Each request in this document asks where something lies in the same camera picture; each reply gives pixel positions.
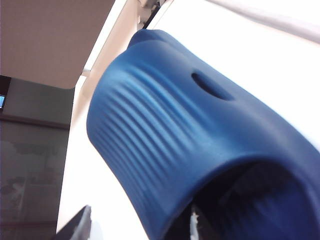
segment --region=ceiling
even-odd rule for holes
[[[115,0],[1,0],[1,75],[73,88]]]

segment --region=screen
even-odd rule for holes
[[[4,101],[5,101],[5,96],[1,96],[1,95],[0,95],[0,109],[3,108],[3,106],[4,106]]]

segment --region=blue plastic cover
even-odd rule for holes
[[[319,152],[163,31],[140,30],[110,64],[87,132],[152,240],[165,237],[207,184],[251,163],[216,188],[226,188],[212,202],[220,239],[320,239]]]

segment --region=white surface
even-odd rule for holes
[[[116,0],[115,7],[119,9],[123,3]],[[125,191],[90,143],[86,128],[89,103],[98,80],[137,31],[138,4],[138,0],[125,1],[89,76],[81,76],[76,85],[57,231],[84,205],[90,205],[91,240],[148,239]]]
[[[57,230],[89,204],[92,240],[148,239],[128,197],[86,131],[89,102],[98,80],[137,30],[137,2],[127,1],[89,76],[83,85],[77,85],[74,99]],[[320,149],[319,45],[205,0],[170,0],[166,6],[150,27],[174,36],[281,114]]]
[[[227,0],[235,4],[246,5],[251,8],[287,16],[300,21],[320,24],[319,0]]]
[[[265,10],[261,7],[252,7],[250,4],[235,0],[207,0],[222,6],[232,12],[240,14],[250,20],[272,26],[289,34],[293,34],[320,44],[320,24],[309,23],[296,16],[285,15],[282,12]]]

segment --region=black object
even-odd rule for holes
[[[91,207],[84,206],[51,240],[87,240],[91,230]]]
[[[154,19],[155,15],[157,14],[157,12],[159,11],[160,8],[161,8],[160,4],[159,4],[159,2],[157,2],[157,4],[155,5],[154,10],[152,11],[152,13],[151,13],[150,17],[148,18],[148,20],[146,21],[146,23],[143,25],[142,29],[146,29],[149,26],[149,24],[151,23],[152,19]]]

